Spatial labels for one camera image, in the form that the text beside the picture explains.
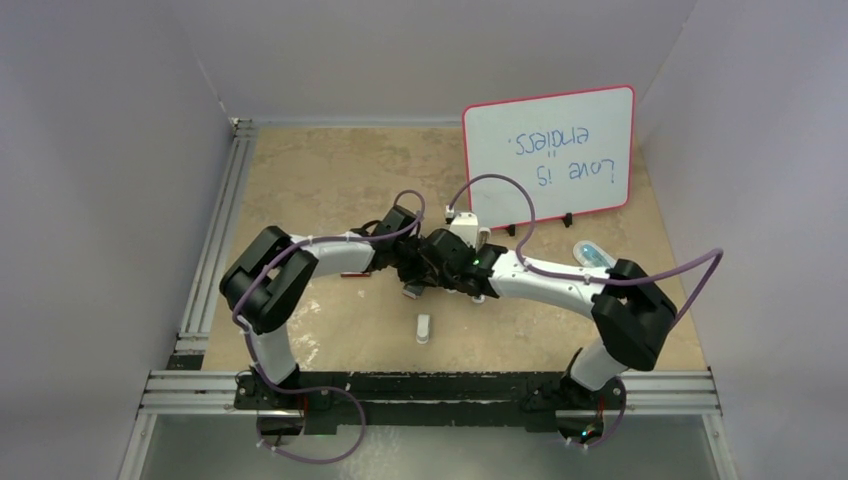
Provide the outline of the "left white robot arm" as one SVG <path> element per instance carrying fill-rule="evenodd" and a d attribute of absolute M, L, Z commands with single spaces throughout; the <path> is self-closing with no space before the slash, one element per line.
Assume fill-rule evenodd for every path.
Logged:
<path fill-rule="evenodd" d="M 394 205 L 383 219 L 338 235 L 295 236 L 269 226 L 229 267 L 219 292 L 245 337 L 251 371 L 261 379 L 259 395 L 272 408 L 289 407 L 303 389 L 286 323 L 309 283 L 399 267 L 400 248 L 422 219 L 421 210 Z"/>

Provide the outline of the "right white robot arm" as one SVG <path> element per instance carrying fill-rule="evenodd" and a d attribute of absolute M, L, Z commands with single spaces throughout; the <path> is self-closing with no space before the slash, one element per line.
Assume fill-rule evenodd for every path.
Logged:
<path fill-rule="evenodd" d="M 436 285 L 471 297 L 518 298 L 559 307 L 591 320 L 598 339 L 582 349 L 561 381 L 564 399 L 584 407 L 627 370 L 648 372 L 677 317 L 677 307 L 635 262 L 585 268 L 520 257 L 485 243 L 469 246 L 437 229 L 420 254 Z"/>

